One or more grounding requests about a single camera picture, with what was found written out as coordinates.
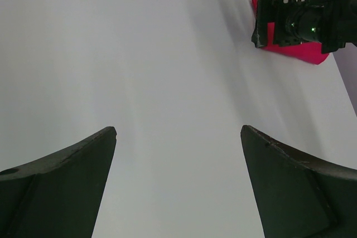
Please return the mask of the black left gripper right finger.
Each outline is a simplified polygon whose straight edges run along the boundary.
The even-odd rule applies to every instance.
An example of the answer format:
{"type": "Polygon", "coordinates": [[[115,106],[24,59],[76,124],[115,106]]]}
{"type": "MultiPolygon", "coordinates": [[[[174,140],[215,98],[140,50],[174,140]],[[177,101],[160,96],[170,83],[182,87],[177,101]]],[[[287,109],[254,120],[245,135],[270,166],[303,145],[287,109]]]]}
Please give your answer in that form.
{"type": "Polygon", "coordinates": [[[240,137],[265,237],[356,237],[356,170],[250,125],[240,137]]]}

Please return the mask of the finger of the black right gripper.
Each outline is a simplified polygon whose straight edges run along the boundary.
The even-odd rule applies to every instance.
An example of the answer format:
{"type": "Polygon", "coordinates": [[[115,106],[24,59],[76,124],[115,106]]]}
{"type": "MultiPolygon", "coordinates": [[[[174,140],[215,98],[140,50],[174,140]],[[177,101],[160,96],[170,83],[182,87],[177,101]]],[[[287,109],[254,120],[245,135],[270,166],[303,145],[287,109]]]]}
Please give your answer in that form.
{"type": "Polygon", "coordinates": [[[257,0],[255,28],[252,34],[255,48],[268,46],[268,24],[276,22],[278,4],[279,0],[257,0]]]}

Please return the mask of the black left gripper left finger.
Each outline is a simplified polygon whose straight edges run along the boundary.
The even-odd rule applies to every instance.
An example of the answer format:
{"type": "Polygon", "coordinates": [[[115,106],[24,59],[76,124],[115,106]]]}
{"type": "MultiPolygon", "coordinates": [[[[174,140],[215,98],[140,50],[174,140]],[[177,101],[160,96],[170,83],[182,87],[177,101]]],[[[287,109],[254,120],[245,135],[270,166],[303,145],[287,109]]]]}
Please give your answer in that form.
{"type": "Polygon", "coordinates": [[[114,127],[1,172],[1,237],[92,237],[117,142],[114,127]]]}

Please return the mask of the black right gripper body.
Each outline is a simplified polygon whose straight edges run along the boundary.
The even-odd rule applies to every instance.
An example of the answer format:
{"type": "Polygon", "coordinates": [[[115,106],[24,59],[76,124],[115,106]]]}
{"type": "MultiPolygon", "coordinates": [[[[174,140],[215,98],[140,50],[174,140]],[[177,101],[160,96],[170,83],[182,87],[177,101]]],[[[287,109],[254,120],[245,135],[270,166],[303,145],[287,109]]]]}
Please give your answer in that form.
{"type": "Polygon", "coordinates": [[[311,4],[272,0],[273,44],[280,47],[319,43],[323,54],[356,45],[356,0],[311,4]]]}

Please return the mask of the pink t shirt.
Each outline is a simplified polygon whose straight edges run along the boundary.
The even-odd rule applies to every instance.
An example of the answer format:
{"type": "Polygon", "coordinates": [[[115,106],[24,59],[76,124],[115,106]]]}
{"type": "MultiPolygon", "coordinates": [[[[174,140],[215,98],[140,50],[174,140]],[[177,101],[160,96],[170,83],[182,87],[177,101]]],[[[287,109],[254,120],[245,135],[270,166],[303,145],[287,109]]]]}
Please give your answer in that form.
{"type": "MultiPolygon", "coordinates": [[[[257,11],[257,1],[252,0],[253,9],[257,11]]],[[[296,46],[279,47],[273,44],[274,23],[267,26],[268,45],[263,50],[274,52],[288,57],[294,57],[310,64],[319,65],[324,62],[329,54],[321,53],[321,44],[315,42],[303,43],[296,46]]]]}

